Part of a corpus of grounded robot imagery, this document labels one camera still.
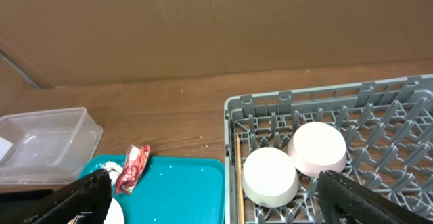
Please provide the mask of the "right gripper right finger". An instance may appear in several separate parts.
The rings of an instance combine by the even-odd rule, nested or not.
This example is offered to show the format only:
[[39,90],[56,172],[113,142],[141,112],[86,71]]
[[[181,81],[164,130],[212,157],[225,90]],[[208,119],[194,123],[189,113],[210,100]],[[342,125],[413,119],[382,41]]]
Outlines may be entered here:
[[319,173],[317,191],[327,224],[432,224],[332,170]]

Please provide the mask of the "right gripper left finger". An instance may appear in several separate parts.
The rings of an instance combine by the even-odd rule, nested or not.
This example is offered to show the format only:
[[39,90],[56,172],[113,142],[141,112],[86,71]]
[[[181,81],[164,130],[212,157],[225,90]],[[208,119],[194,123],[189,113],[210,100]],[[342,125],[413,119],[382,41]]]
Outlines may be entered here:
[[105,221],[112,199],[112,186],[105,169],[98,169],[59,189],[20,213],[20,222],[68,223],[82,213],[88,223]]

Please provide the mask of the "pink plate with peanut shells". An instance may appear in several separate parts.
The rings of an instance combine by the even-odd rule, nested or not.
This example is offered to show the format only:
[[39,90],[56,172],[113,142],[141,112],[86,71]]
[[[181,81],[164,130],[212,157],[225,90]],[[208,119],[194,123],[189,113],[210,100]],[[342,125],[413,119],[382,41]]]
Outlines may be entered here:
[[115,198],[111,200],[104,224],[124,224],[122,207]]

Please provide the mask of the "white tissue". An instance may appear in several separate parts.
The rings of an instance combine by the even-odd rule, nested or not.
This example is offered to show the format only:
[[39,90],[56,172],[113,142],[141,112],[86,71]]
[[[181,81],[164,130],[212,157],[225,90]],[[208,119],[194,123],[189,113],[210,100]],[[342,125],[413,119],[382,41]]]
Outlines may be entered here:
[[120,174],[122,173],[123,168],[119,164],[112,161],[106,162],[101,167],[107,170],[109,174],[109,178],[111,180],[111,186],[115,186],[116,180],[117,178],[119,178]]

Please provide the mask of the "red snack wrapper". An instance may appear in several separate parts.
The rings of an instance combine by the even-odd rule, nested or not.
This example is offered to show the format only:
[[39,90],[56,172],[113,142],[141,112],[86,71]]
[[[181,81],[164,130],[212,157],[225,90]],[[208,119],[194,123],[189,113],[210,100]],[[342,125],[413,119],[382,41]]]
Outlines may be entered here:
[[115,194],[132,194],[144,172],[149,157],[149,145],[131,145],[129,147],[123,170],[116,180]]

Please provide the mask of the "pink bowl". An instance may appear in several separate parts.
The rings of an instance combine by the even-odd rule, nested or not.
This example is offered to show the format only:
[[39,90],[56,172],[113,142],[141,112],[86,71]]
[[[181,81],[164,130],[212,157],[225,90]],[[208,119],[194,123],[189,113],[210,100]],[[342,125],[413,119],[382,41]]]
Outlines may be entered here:
[[308,122],[293,134],[288,156],[308,177],[318,178],[327,170],[341,173],[347,161],[346,142],[336,128],[324,122]]

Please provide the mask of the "white bowl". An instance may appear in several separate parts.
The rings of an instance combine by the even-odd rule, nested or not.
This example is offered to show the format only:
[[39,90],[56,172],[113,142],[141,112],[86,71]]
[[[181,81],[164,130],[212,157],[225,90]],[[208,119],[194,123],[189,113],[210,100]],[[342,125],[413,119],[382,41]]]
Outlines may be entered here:
[[242,168],[242,189],[253,203],[265,208],[285,206],[298,191],[299,179],[291,158],[282,150],[254,150]]

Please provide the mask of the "wooden chopstick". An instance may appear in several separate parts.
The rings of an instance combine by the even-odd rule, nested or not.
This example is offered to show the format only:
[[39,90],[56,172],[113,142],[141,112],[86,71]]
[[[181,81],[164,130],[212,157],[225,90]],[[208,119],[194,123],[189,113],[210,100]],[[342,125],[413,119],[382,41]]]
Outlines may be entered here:
[[237,188],[238,188],[238,218],[239,224],[245,223],[244,217],[244,193],[242,189],[242,157],[240,138],[236,136],[236,160],[237,160]]

